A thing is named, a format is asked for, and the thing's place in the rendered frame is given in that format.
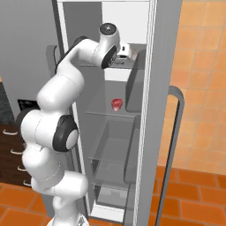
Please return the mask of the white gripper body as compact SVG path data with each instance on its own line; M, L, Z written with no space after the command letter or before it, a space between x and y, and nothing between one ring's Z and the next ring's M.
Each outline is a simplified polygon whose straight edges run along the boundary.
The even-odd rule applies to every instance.
M130 54L117 55L116 64L119 64L119 65L128 65L131 62L132 62L132 60L131 60L131 55Z

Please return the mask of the pale garlic bulb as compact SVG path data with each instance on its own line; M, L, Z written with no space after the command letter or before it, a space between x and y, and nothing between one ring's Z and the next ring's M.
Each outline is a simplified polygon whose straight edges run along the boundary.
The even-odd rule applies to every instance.
M138 54L139 54L139 52L136 49L134 49L132 51L132 57L131 57L132 62L136 61L136 58L137 58Z

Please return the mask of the red raw steak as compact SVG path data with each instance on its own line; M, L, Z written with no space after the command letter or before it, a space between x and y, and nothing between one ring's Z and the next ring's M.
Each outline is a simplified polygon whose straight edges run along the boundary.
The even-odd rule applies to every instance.
M113 99L111 101L111 107L114 111L119 111L123 106L123 100L122 99Z

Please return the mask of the glass fridge shelf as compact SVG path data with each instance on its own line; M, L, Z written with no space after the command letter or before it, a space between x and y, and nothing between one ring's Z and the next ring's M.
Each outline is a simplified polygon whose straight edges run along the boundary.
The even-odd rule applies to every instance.
M88 64L85 62L80 62L79 63L80 67L94 67L93 64ZM139 70L144 70L145 69L145 63L144 62L130 62L130 61L126 61L123 64L119 64L118 62L113 63L113 65L111 65L111 68L117 68L117 69L132 69L132 68L137 68Z
M136 116L140 116L139 113L131 113L123 110L119 111L105 111L105 112L99 112L94 110L87 110L87 114L94 114L94 115L103 115L103 116L112 116L112 117L131 117L134 118Z
M101 137L94 142L88 158L90 160L123 164L127 156L128 147L128 139Z

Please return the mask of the grey open fridge door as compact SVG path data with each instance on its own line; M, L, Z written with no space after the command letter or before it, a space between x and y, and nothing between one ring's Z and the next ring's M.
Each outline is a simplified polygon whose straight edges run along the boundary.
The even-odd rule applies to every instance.
M125 110L140 116L124 165L129 191L123 226L148 226L181 6L182 0L150 0L147 45L135 61L145 69L132 68L125 86Z

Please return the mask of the grey fridge cabinet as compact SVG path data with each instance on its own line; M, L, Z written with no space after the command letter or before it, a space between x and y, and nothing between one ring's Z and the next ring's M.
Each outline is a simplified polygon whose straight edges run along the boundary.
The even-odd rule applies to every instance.
M85 35L92 40L100 37L99 27L105 22L117 26L121 41L130 44L132 51L146 48L147 21L149 3L144 0L56 0L60 38L64 53L73 42ZM87 114L87 110L99 112L113 111L111 101L122 99L125 110L125 86L132 69L100 69L98 67L80 67L85 88L81 96L72 104L70 112L79 125L80 137L76 147L67 155L69 167L93 179L94 166L88 158L93 146L95 127L103 123L106 116ZM79 201L85 215L91 216L95 201L94 186L90 185L87 196Z

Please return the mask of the dark wood drawer front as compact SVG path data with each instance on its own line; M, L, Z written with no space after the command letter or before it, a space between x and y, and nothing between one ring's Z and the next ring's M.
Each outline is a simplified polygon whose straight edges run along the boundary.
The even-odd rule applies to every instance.
M0 124L0 142L10 143L13 141L20 141L19 134L15 136L4 135L3 130L7 132L17 132L17 128L13 124Z
M0 159L10 160L10 159L15 159L17 157L22 156L22 155L11 154L10 150L12 148L18 152L24 151L24 147L20 143L0 143Z
M24 186L23 181L26 180L28 183L31 182L31 177L8 177L8 176L0 176L0 183L6 183L10 185L19 185L19 186Z
M20 162L12 162L10 160L0 160L0 176L11 176L25 173L23 171L18 171L18 166L24 169Z

